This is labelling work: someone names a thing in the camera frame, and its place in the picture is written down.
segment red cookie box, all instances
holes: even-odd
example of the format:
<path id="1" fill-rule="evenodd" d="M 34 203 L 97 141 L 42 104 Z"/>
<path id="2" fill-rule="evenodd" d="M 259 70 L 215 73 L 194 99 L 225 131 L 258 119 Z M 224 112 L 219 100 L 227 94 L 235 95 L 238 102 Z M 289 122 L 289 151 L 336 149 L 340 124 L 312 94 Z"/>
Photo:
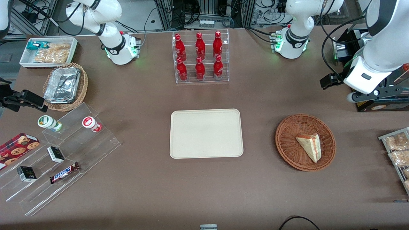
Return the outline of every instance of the red cookie box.
<path id="1" fill-rule="evenodd" d="M 12 164 L 24 154 L 40 145 L 37 138 L 20 133 L 8 142 L 0 145 L 0 170 Z"/>

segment acrylic display stand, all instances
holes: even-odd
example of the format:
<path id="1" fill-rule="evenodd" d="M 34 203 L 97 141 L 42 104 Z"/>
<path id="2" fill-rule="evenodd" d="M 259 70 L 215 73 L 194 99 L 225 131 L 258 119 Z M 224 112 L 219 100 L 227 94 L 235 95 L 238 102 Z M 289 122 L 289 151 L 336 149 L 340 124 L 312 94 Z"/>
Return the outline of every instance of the acrylic display stand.
<path id="1" fill-rule="evenodd" d="M 221 39 L 223 41 L 222 45 L 222 63 L 223 63 L 223 75 L 221 80 L 215 80 L 213 78 L 213 64 L 215 62 L 213 58 L 213 41 L 214 41 L 214 33 L 216 31 L 220 31 L 222 36 Z M 176 83 L 218 83 L 218 82 L 227 82 L 230 80 L 229 76 L 229 63 L 230 63 L 230 57 L 229 57 L 229 31 L 227 29 L 220 29 L 220 30 L 215 30 L 215 29 L 210 29 L 210 30 L 202 30 L 200 31 L 203 35 L 203 41 L 205 42 L 206 45 L 206 58 L 203 60 L 203 64 L 205 67 L 205 79 L 204 81 L 198 81 L 196 79 L 196 58 L 198 57 L 196 55 L 196 33 L 188 30 L 182 30 L 182 31 L 177 31 L 173 32 L 172 36 L 172 49 L 173 49 L 173 63 L 175 66 L 175 79 Z M 181 40 L 183 41 L 185 48 L 186 48 L 186 61 L 184 62 L 186 65 L 187 69 L 187 81 L 181 81 L 178 75 L 178 71 L 176 69 L 176 58 L 178 57 L 176 54 L 176 49 L 175 49 L 175 34 L 180 34 Z"/>
<path id="2" fill-rule="evenodd" d="M 391 149 L 389 148 L 389 146 L 386 144 L 385 139 L 386 139 L 387 137 L 394 136 L 394 135 L 399 134 L 399 133 L 404 133 L 404 134 L 406 135 L 406 138 L 409 140 L 408 131 L 409 131 L 409 127 L 378 137 L 378 139 L 381 140 L 382 143 L 384 144 L 384 146 L 385 146 L 385 148 L 386 148 L 386 151 L 388 152 L 388 155 L 389 155 L 391 152 L 393 152 L 393 150 L 391 150 Z M 409 166 L 394 166 L 394 167 L 395 167 L 396 171 L 398 172 L 400 181 L 401 181 L 402 183 L 403 183 L 405 180 L 409 180 L 409 178 L 406 178 L 405 174 L 403 174 L 403 170 L 409 168 Z M 409 195 L 409 190 L 408 190 L 406 187 L 405 187 L 405 190 L 406 190 L 406 193 Z"/>
<path id="3" fill-rule="evenodd" d="M 63 127 L 58 132 L 45 129 L 37 135 L 41 145 L 27 153 L 12 167 L 0 171 L 0 186 L 6 201 L 19 202 L 26 216 L 32 216 L 61 192 L 84 176 L 92 167 L 110 154 L 121 143 L 113 133 L 104 127 L 98 112 L 86 103 L 59 119 Z M 95 133 L 82 126 L 83 118 L 94 117 L 103 128 Z M 62 163 L 51 161 L 47 152 L 50 146 L 58 147 L 65 160 Z M 50 183 L 50 177 L 78 162 L 80 169 L 63 179 Z M 29 166 L 34 169 L 37 180 L 22 182 L 16 168 Z"/>

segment red cap bottle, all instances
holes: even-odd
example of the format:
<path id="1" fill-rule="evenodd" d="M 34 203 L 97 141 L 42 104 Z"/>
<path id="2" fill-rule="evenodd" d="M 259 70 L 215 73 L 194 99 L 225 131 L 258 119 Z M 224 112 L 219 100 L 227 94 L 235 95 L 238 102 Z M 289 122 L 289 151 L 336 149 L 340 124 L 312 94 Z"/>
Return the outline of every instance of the red cap bottle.
<path id="1" fill-rule="evenodd" d="M 223 74 L 223 63 L 222 63 L 222 56 L 220 54 L 216 55 L 216 62 L 213 64 L 213 77 L 216 80 L 222 79 Z"/>
<path id="2" fill-rule="evenodd" d="M 196 34 L 196 54 L 202 60 L 206 58 L 206 45 L 203 41 L 203 35 L 200 32 Z"/>
<path id="3" fill-rule="evenodd" d="M 175 34 L 175 49 L 176 49 L 176 54 L 178 57 L 182 58 L 182 61 L 186 61 L 186 49 L 184 47 L 184 43 L 180 39 L 180 34 Z"/>
<path id="4" fill-rule="evenodd" d="M 214 41 L 213 41 L 213 58 L 216 58 L 216 55 L 220 54 L 222 55 L 222 33 L 220 31 L 216 31 L 214 33 Z"/>
<path id="5" fill-rule="evenodd" d="M 204 64 L 202 63 L 202 58 L 196 58 L 196 78 L 198 81 L 204 81 L 205 79 L 205 68 Z"/>
<path id="6" fill-rule="evenodd" d="M 182 58 L 178 57 L 176 59 L 176 62 L 178 63 L 176 65 L 176 69 L 178 70 L 178 75 L 181 81 L 187 81 L 187 70 L 186 70 L 186 65 L 183 63 Z"/>

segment white tray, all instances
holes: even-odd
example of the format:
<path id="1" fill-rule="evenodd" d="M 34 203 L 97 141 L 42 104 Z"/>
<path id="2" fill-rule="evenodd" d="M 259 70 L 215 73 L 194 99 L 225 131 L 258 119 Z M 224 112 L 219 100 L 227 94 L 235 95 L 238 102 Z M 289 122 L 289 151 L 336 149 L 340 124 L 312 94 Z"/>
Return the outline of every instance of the white tray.
<path id="1" fill-rule="evenodd" d="M 173 112 L 169 152 L 174 159 L 241 156 L 240 112 L 235 108 Z"/>
<path id="2" fill-rule="evenodd" d="M 71 44 L 70 52 L 68 53 L 67 61 L 64 64 L 69 64 L 72 61 L 72 58 L 74 57 L 75 53 L 75 48 L 78 43 L 78 41 L 75 38 L 72 37 L 45 37 L 45 38 L 30 38 L 27 43 L 30 41 L 47 41 L 51 43 L 68 43 Z M 61 66 L 64 64 L 55 64 L 55 63 L 37 63 L 34 62 L 34 57 L 37 54 L 37 50 L 29 50 L 29 49 L 24 49 L 24 52 L 21 56 L 20 59 L 20 65 L 26 68 L 48 68 L 48 67 L 57 67 Z"/>

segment brown wicker basket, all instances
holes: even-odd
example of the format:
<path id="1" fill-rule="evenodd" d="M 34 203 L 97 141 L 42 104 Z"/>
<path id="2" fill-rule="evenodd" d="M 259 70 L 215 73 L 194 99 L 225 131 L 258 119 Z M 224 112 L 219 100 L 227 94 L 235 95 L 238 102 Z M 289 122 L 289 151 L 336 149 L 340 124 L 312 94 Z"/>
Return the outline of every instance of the brown wicker basket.
<path id="1" fill-rule="evenodd" d="M 70 63 L 70 64 L 65 64 L 62 66 L 57 67 L 58 69 L 64 69 L 64 68 L 69 68 L 69 67 L 76 67 L 81 71 L 81 75 L 80 75 L 80 82 L 78 84 L 78 89 L 77 89 L 77 93 L 76 93 L 76 99 L 73 103 L 71 104 L 51 104 L 48 102 L 44 102 L 45 105 L 48 106 L 49 109 L 52 110 L 57 110 L 60 112 L 67 112 L 70 110 L 75 109 L 76 107 L 78 107 L 85 98 L 85 94 L 87 93 L 87 87 L 88 87 L 88 76 L 87 73 L 84 71 L 84 69 L 76 64 L 76 63 Z M 50 80 L 51 77 L 51 73 L 48 75 L 47 80 L 45 81 L 44 87 L 43 87 L 43 93 L 45 93 L 45 90 L 47 89 L 47 85 L 48 85 L 48 81 Z"/>
<path id="2" fill-rule="evenodd" d="M 295 139 L 298 134 L 317 133 L 321 142 L 321 159 L 314 163 Z M 302 171 L 318 171 L 327 167 L 335 157 L 336 144 L 331 130 L 320 119 L 308 114 L 295 114 L 282 120 L 276 131 L 280 155 L 291 166 Z"/>

